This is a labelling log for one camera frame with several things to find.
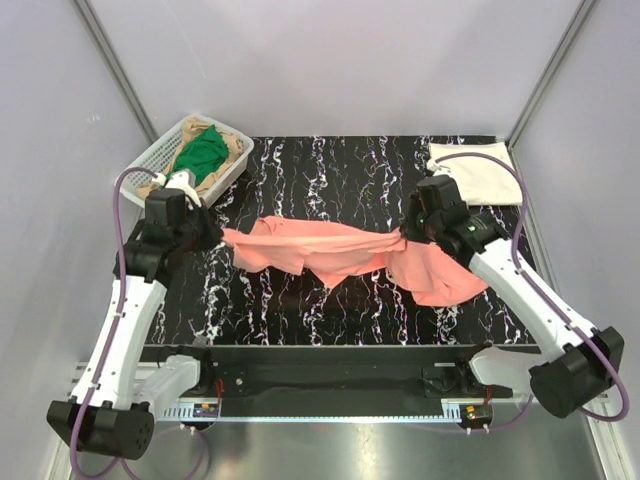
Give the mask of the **salmon pink t shirt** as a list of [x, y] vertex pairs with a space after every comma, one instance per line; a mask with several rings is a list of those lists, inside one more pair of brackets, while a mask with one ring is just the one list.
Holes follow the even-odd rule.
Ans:
[[292, 275], [308, 270], [328, 289], [348, 277], [384, 269], [421, 306], [458, 305], [488, 288], [437, 245], [408, 241], [399, 230], [375, 233], [335, 222], [268, 216], [248, 233], [224, 229], [223, 241], [233, 248], [239, 269], [256, 273], [273, 267]]

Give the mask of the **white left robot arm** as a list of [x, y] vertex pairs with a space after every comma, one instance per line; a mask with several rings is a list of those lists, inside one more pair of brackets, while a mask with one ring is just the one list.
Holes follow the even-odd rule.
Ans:
[[206, 208], [178, 188], [145, 200], [138, 222], [116, 257], [112, 298], [90, 360], [69, 399], [54, 400], [46, 420], [73, 454], [136, 460], [149, 446], [156, 420], [183, 394], [215, 386], [210, 352], [172, 349], [146, 380], [135, 375], [151, 321], [184, 258], [221, 238]]

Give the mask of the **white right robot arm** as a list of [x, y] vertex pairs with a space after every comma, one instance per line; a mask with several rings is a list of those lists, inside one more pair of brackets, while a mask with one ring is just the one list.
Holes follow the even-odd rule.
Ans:
[[491, 215], [473, 214], [454, 179], [426, 177], [409, 197], [401, 226], [407, 240], [431, 245], [483, 280], [533, 336], [540, 352], [476, 347], [458, 362], [454, 384], [466, 396], [501, 386], [534, 396], [565, 418], [620, 383], [624, 339], [572, 309], [520, 257]]

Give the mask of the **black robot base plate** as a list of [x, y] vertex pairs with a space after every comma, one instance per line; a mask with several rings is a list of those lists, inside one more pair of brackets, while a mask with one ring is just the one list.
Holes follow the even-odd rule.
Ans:
[[[213, 346], [215, 383], [164, 413], [187, 422], [457, 422], [467, 403], [509, 398], [504, 387], [463, 380], [464, 347]], [[195, 418], [195, 403], [220, 405]]]

